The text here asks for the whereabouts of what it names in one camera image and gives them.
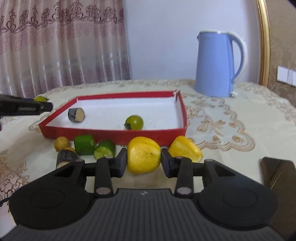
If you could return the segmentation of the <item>cream embroidered tablecloth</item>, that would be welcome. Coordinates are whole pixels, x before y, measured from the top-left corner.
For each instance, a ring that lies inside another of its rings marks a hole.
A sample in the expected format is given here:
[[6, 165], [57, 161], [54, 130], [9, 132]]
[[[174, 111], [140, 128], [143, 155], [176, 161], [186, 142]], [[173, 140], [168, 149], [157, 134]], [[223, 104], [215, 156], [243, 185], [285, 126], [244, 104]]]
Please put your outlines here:
[[[180, 90], [188, 118], [186, 136], [205, 159], [257, 182], [262, 182], [261, 158], [295, 160], [295, 107], [261, 85], [238, 83], [234, 97], [211, 98], [198, 94], [189, 79], [112, 81], [59, 87], [45, 97], [58, 108], [80, 95], [160, 90]], [[39, 129], [45, 117], [1, 119], [1, 198], [55, 169], [54, 141]]]

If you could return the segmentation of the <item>small yellow pepper piece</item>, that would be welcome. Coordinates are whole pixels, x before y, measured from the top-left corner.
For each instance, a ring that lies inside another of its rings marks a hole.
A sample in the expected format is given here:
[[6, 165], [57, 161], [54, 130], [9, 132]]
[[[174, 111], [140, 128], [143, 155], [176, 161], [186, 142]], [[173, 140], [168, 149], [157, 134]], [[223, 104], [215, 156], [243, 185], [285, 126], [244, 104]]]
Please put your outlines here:
[[199, 147], [184, 136], [176, 137], [170, 145], [168, 152], [172, 157], [186, 157], [194, 163], [198, 163], [203, 159], [203, 154]]

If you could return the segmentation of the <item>white wall switch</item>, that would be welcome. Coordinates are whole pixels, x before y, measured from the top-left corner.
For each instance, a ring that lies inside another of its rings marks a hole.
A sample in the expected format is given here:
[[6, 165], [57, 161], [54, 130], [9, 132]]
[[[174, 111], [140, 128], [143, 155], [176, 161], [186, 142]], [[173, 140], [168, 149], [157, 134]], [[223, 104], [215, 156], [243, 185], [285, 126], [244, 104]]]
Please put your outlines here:
[[294, 70], [278, 66], [276, 80], [278, 82], [296, 87], [296, 72]]

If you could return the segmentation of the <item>red shallow tray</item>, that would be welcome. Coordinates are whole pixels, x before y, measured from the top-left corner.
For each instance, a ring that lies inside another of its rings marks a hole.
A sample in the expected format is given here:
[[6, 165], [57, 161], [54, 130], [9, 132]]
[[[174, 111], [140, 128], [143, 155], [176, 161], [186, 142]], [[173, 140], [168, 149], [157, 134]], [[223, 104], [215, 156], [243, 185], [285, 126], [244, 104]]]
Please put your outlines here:
[[[82, 108], [85, 120], [73, 123], [68, 109]], [[144, 121], [141, 131], [125, 128], [125, 120], [138, 115]], [[44, 137], [64, 136], [74, 140], [79, 135], [92, 135], [96, 142], [113, 140], [127, 145], [135, 137], [147, 137], [160, 146], [169, 146], [187, 130], [185, 105], [179, 91], [122, 92], [77, 96], [46, 117], [39, 128]]]

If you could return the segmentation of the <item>pink patterned curtain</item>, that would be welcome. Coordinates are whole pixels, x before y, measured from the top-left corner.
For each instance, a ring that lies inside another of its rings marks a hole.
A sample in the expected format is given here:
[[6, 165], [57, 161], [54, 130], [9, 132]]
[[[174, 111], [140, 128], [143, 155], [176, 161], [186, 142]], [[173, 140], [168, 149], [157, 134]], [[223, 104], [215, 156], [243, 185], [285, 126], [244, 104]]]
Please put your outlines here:
[[130, 78], [122, 1], [1, 1], [1, 93]]

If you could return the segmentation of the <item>gold mirror frame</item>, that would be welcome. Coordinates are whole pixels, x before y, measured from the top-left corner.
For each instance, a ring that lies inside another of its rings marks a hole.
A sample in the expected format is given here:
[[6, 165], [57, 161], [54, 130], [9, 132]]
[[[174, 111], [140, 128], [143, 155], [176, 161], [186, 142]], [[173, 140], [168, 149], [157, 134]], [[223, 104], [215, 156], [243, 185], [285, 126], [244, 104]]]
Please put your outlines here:
[[268, 87], [270, 70], [270, 29], [265, 0], [255, 0], [258, 14], [260, 37], [260, 74], [259, 84]]

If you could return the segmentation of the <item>blue electric kettle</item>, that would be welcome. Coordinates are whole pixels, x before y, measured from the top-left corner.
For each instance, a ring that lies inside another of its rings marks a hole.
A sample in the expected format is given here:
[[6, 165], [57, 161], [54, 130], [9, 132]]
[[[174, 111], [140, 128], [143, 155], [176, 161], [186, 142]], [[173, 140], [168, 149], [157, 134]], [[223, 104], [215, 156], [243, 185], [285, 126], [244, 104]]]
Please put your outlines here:
[[[235, 32], [201, 31], [198, 36], [195, 90], [213, 97], [230, 97], [236, 78], [248, 63], [246, 42]], [[240, 65], [234, 70], [233, 43], [240, 49]]]

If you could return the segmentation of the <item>dark phone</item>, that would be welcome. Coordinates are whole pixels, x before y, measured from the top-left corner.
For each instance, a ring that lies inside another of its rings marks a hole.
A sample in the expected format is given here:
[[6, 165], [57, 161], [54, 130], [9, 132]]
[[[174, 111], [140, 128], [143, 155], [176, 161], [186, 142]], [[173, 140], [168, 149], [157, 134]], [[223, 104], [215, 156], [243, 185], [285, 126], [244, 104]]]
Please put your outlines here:
[[264, 185], [278, 200], [271, 226], [285, 238], [295, 240], [295, 165], [289, 160], [264, 157], [260, 166]]

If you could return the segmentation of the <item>green cucumber chunk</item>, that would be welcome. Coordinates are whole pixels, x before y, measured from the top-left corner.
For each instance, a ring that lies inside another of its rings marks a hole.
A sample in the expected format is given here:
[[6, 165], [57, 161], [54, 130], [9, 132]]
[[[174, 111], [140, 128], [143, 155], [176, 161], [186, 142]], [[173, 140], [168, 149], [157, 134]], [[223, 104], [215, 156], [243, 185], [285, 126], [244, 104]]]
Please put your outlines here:
[[92, 135], [79, 135], [74, 139], [74, 147], [80, 156], [93, 155], [96, 142]]

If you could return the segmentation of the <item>yellow longan fruit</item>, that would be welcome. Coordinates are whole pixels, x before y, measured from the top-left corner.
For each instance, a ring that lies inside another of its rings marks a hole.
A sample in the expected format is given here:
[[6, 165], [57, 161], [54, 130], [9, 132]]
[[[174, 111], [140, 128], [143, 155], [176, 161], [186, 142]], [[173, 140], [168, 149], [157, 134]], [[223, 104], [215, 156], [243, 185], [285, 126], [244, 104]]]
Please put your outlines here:
[[54, 148], [57, 152], [65, 149], [67, 147], [70, 147], [70, 142], [66, 137], [58, 137], [55, 140]]

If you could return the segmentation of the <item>green tomato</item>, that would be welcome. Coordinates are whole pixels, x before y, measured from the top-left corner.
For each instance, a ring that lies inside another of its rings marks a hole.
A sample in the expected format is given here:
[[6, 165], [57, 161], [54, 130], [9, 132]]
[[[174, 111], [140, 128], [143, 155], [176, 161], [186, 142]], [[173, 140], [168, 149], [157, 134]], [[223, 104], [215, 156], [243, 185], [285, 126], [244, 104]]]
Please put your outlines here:
[[48, 102], [49, 100], [44, 97], [44, 96], [37, 96], [34, 98], [34, 101], [37, 101], [37, 102]]
[[143, 119], [138, 115], [131, 115], [125, 120], [125, 128], [132, 131], [141, 131], [144, 127]]

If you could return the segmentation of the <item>cut green cucumber piece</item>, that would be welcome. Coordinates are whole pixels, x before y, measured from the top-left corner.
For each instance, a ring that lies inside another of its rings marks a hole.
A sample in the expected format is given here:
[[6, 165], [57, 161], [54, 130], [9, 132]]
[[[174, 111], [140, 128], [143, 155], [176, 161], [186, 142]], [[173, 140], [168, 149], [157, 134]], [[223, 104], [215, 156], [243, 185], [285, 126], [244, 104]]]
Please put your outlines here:
[[112, 140], [105, 140], [97, 145], [94, 150], [93, 156], [95, 160], [103, 157], [115, 156], [115, 143]]

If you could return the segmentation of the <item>large yellow pepper piece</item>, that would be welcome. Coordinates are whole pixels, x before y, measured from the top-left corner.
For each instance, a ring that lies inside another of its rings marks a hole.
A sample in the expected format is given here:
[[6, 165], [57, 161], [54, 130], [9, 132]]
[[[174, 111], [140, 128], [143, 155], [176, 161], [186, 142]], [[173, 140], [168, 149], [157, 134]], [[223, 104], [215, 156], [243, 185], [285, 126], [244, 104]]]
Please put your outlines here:
[[154, 171], [161, 163], [161, 147], [146, 137], [133, 138], [127, 146], [127, 168], [133, 174]]

